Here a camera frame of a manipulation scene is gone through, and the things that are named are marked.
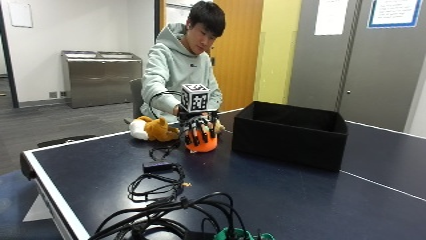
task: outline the wooden door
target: wooden door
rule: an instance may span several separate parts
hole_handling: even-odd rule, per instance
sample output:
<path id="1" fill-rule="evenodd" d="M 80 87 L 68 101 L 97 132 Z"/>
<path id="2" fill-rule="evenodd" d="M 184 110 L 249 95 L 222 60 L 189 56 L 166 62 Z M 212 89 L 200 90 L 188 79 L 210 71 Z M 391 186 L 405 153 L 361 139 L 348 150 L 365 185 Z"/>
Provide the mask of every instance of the wooden door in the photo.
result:
<path id="1" fill-rule="evenodd" d="M 253 101 L 264 0 L 214 0 L 214 3 L 224 9 L 226 18 L 224 35 L 210 51 L 224 94 L 220 110 L 226 111 Z"/>

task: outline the white wall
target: white wall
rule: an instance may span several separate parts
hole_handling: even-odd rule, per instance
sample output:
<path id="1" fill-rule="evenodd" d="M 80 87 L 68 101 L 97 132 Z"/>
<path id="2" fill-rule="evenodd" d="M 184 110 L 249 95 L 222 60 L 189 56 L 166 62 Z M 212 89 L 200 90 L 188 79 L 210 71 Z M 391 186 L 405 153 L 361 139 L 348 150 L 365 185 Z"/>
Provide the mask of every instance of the white wall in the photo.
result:
<path id="1" fill-rule="evenodd" d="M 8 3 L 31 5 L 33 28 L 11 25 Z M 64 91 L 61 50 L 129 51 L 146 60 L 154 0 L 1 0 L 17 99 Z"/>
<path id="2" fill-rule="evenodd" d="M 4 60 L 4 53 L 3 53 L 3 44 L 0 38 L 0 74 L 7 74 L 8 71 L 5 69 L 5 60 Z"/>
<path id="3" fill-rule="evenodd" d="M 426 58 L 419 74 L 405 132 L 426 138 Z"/>

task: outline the black hair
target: black hair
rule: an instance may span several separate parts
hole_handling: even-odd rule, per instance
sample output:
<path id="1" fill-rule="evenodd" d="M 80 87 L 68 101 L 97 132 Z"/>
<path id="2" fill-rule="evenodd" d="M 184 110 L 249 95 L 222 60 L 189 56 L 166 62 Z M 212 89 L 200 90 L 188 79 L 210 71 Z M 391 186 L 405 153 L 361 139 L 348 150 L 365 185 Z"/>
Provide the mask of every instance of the black hair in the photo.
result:
<path id="1" fill-rule="evenodd" d="M 214 2 L 197 2 L 190 9 L 188 19 L 193 26 L 196 26 L 197 23 L 202 23 L 214 37 L 222 36 L 225 30 L 225 13 Z"/>

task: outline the wall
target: wall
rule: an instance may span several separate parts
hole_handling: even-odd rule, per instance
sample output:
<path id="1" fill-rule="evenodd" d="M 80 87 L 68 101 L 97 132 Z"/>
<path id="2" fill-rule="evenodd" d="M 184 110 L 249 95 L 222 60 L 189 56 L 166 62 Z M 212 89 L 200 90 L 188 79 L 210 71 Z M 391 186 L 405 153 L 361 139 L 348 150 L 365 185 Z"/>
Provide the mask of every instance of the wall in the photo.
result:
<path id="1" fill-rule="evenodd" d="M 4 60 L 4 52 L 3 52 L 3 43 L 0 38 L 0 75 L 7 74 L 8 71 L 5 69 L 5 60 Z"/>
<path id="2" fill-rule="evenodd" d="M 33 28 L 11 25 L 8 3 L 28 3 Z M 146 60 L 154 0 L 1 0 L 20 106 L 64 91 L 61 50 L 131 51 Z"/>
<path id="3" fill-rule="evenodd" d="M 288 102 L 301 2 L 264 1 L 254 100 Z"/>
<path id="4" fill-rule="evenodd" d="M 426 138 L 426 58 L 419 74 L 405 132 Z"/>

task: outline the electrical outlet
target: electrical outlet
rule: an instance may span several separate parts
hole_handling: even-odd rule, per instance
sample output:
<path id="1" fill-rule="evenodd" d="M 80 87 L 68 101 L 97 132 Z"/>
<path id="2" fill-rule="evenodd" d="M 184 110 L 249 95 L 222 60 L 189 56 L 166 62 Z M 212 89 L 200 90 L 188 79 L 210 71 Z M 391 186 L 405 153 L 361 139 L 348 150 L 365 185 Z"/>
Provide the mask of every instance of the electrical outlet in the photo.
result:
<path id="1" fill-rule="evenodd" d="M 57 98 L 57 92 L 49 92 L 49 98 Z"/>

